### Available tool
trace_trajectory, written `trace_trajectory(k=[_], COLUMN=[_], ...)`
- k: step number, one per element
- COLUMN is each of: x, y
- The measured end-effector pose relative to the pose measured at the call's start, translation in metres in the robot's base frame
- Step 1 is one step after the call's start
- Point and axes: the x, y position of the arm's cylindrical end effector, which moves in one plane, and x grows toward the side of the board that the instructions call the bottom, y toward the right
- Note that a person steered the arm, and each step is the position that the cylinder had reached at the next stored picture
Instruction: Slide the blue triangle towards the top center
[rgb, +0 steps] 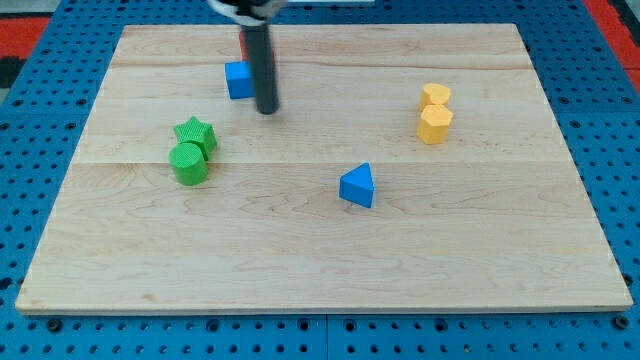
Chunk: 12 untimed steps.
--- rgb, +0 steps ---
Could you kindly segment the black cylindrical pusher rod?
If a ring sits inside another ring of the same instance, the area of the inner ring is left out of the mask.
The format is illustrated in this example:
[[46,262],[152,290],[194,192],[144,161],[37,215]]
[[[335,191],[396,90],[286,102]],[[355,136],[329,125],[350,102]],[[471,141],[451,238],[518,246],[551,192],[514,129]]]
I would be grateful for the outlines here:
[[263,115],[279,110],[275,58],[269,26],[242,26],[244,48],[252,76],[256,109]]

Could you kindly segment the white black robot end mount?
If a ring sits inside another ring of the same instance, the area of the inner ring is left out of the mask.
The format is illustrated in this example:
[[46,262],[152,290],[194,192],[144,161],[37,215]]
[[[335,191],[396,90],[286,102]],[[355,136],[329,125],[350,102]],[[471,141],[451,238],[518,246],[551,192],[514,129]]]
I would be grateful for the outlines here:
[[282,8],[286,0],[208,0],[217,13],[239,25],[264,25]]

